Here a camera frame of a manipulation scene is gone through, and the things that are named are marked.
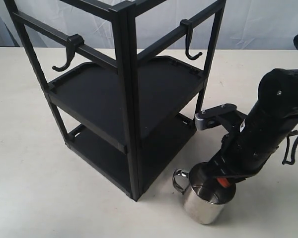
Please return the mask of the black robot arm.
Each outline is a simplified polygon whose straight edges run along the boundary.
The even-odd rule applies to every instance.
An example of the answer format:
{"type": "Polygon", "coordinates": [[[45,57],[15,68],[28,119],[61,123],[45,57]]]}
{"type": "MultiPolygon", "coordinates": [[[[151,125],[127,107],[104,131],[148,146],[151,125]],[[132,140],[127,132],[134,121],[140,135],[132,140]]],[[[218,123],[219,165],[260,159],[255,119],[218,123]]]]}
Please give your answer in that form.
{"type": "Polygon", "coordinates": [[[228,122],[230,129],[220,150],[207,162],[205,174],[229,187],[252,177],[266,164],[284,139],[296,135],[291,160],[298,146],[298,69],[275,68],[266,73],[258,87],[258,100],[245,117],[228,122]]]}

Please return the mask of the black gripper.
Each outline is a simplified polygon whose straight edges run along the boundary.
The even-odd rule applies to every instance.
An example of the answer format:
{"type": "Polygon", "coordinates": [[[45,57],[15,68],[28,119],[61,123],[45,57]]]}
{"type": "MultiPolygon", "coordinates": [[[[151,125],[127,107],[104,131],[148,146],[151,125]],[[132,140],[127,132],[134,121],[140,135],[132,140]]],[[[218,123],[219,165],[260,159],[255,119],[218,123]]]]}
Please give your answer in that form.
{"type": "Polygon", "coordinates": [[[259,173],[280,144],[280,119],[223,116],[228,131],[220,150],[207,162],[207,174],[224,188],[259,173]]]}

